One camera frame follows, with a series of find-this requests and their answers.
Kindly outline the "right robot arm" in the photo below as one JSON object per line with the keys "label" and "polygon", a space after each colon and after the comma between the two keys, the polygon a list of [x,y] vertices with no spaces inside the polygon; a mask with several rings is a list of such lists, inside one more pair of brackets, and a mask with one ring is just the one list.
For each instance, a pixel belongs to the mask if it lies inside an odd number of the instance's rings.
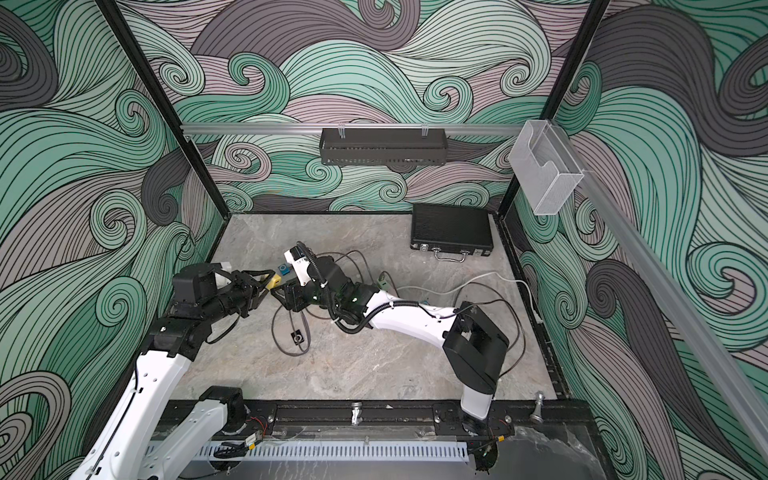
{"label": "right robot arm", "polygon": [[398,298],[353,281],[333,257],[317,256],[302,242],[285,251],[284,258],[295,278],[283,280],[273,295],[285,309],[318,306],[345,334],[390,330],[442,350],[463,387],[463,429],[471,436],[490,431],[491,404],[511,342],[479,305],[435,307]]}

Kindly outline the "black mp3 player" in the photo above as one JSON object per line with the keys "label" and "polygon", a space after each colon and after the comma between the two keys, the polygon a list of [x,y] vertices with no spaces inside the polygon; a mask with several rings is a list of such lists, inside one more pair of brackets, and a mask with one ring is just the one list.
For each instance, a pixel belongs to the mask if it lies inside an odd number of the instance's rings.
{"label": "black mp3 player", "polygon": [[296,346],[300,346],[304,343],[304,335],[300,330],[295,330],[291,333],[292,341]]}

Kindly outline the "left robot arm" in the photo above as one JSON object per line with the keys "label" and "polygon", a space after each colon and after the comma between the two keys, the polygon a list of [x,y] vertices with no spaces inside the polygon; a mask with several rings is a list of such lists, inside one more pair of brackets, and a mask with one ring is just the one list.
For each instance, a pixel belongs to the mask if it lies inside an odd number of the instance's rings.
{"label": "left robot arm", "polygon": [[266,296],[272,270],[199,263],[172,279],[172,299],[141,342],[131,379],[75,479],[175,479],[222,430],[246,423],[242,392],[213,387],[159,446],[149,443],[176,386],[210,341],[216,322],[245,318]]}

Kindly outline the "yellow charger adapter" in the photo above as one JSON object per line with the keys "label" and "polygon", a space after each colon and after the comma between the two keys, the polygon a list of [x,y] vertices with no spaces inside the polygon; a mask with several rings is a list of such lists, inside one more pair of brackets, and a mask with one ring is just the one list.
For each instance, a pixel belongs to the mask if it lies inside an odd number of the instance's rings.
{"label": "yellow charger adapter", "polygon": [[267,282],[265,288],[267,290],[272,290],[275,287],[279,286],[282,281],[282,277],[279,274],[274,274],[269,281]]}

